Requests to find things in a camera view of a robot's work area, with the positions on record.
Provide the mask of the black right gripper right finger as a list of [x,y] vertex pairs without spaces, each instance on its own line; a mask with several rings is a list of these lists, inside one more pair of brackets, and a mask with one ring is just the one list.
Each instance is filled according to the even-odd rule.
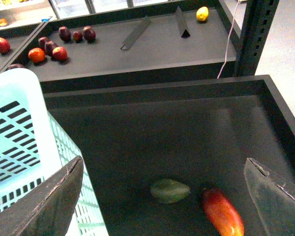
[[268,236],[295,236],[295,184],[253,158],[244,178]]

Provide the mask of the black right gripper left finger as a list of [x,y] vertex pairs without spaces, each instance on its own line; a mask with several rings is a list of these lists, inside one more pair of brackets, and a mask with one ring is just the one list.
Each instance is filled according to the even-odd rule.
[[75,211],[84,161],[76,156],[0,213],[0,236],[64,236]]

